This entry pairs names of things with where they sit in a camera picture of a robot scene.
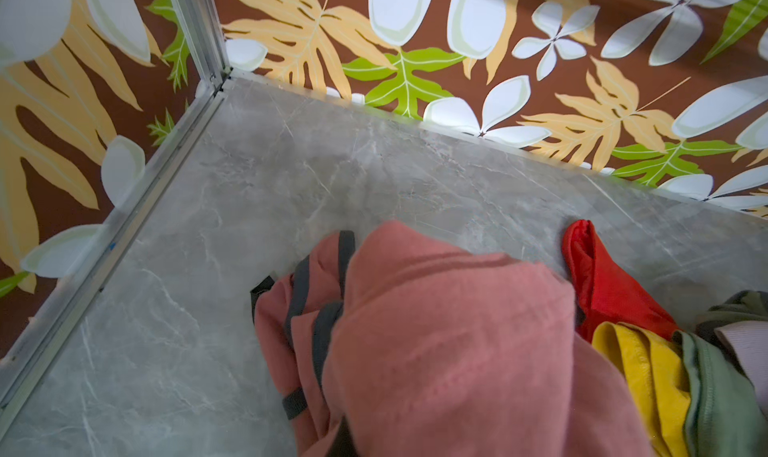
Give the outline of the dusty rose cloth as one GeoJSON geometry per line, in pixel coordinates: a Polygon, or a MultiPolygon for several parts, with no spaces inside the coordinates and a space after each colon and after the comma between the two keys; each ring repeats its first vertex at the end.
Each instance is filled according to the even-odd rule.
{"type": "Polygon", "coordinates": [[[648,456],[619,372],[546,265],[388,221],[251,292],[302,456],[648,456]]]}

